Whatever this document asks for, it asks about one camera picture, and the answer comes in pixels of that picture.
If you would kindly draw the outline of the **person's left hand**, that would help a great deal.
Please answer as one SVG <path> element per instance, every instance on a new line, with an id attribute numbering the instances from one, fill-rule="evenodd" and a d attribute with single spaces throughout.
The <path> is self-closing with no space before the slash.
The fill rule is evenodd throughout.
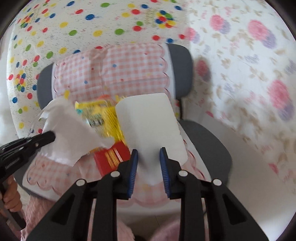
<path id="1" fill-rule="evenodd" d="M 22 210 L 21 196 L 18 192 L 18 184 L 11 175 L 7 180 L 7 190 L 4 196 L 1 195 L 1 200 L 4 202 L 4 208 L 1 208 L 1 215 L 5 216 L 4 210 L 7 209 L 10 212 L 19 212 Z"/>

